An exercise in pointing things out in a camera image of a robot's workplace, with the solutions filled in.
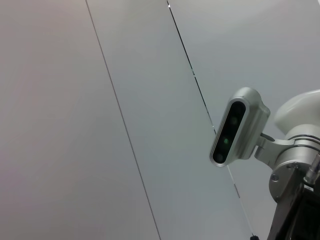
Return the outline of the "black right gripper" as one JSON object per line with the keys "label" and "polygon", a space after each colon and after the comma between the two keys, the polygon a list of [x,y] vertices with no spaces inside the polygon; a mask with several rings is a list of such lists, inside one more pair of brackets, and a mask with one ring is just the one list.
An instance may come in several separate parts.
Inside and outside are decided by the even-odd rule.
{"label": "black right gripper", "polygon": [[304,169],[291,163],[269,181],[277,203],[269,240],[318,240],[320,238],[320,165]]}

